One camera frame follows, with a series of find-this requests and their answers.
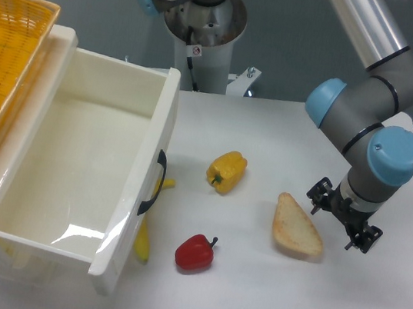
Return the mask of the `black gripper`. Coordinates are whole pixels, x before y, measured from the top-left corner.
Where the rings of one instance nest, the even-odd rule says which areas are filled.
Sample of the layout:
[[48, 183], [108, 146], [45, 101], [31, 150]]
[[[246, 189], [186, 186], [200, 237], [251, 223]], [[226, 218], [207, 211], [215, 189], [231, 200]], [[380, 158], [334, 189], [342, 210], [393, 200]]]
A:
[[318, 211], [330, 211], [342, 224], [350, 242], [345, 250], [357, 248], [363, 254], [371, 250], [375, 242], [383, 235], [380, 228], [371, 226], [367, 220], [375, 211], [359, 211], [353, 208], [351, 198], [343, 198], [339, 189], [333, 189], [329, 178], [324, 177], [309, 189], [306, 196], [311, 200], [311, 214]]

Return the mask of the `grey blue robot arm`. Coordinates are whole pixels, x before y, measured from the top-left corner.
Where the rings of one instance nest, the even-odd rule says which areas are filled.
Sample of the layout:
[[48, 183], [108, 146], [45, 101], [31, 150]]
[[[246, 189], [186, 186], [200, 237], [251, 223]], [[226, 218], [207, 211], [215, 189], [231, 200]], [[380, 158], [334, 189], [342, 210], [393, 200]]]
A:
[[[241, 0], [137, 0], [162, 15], [175, 41], [175, 67], [188, 91], [242, 95], [228, 80], [234, 42], [247, 22]], [[413, 51], [384, 0], [330, 0], [368, 78], [349, 87], [339, 78], [305, 101], [315, 126], [350, 170], [338, 186], [323, 178], [308, 191], [315, 210], [344, 225], [350, 245], [366, 252], [381, 237], [368, 219], [413, 176], [413, 133], [384, 121], [413, 106]]]

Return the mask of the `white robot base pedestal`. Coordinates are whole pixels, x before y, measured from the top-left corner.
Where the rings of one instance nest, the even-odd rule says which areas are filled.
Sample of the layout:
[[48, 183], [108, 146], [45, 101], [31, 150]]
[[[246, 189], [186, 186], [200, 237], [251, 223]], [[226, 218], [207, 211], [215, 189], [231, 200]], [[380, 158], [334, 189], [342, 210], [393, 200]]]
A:
[[164, 12], [182, 91], [234, 97], [251, 94], [261, 71], [250, 66], [240, 74], [230, 72], [233, 48], [245, 32], [247, 17], [242, 0], [224, 0], [213, 7], [186, 2]]

